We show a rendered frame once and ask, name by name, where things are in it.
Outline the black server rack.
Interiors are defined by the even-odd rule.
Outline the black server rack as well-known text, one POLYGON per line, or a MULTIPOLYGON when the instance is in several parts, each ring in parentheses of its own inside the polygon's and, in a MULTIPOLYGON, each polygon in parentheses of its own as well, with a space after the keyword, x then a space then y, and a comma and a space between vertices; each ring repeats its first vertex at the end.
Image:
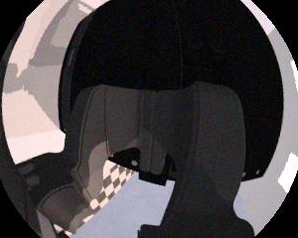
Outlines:
POLYGON ((195 81, 237 94, 245 129, 241 181, 262 178, 281 132, 283 83, 265 31, 240 0, 109 0, 97 7, 78 23, 64 57, 60 129, 66 133, 87 87, 158 92, 195 81))

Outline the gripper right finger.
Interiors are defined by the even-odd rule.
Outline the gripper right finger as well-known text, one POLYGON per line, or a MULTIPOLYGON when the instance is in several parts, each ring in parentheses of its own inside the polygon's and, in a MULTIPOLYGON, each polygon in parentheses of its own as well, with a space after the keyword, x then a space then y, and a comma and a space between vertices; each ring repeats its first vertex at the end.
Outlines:
POLYGON ((195 81, 156 92, 150 172, 168 154, 176 180, 160 225, 143 224, 137 238, 253 238, 234 212, 245 160, 240 100, 227 86, 195 81))

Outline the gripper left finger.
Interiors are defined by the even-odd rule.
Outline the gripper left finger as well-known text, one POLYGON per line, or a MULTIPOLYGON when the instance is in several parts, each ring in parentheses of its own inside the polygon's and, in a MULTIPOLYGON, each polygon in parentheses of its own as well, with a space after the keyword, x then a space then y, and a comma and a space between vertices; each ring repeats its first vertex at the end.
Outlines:
POLYGON ((47 152, 16 164, 33 206, 57 233, 72 234, 95 214, 90 203, 103 188, 107 158, 138 148, 139 168, 150 172, 156 91, 100 84, 77 96, 61 152, 47 152))

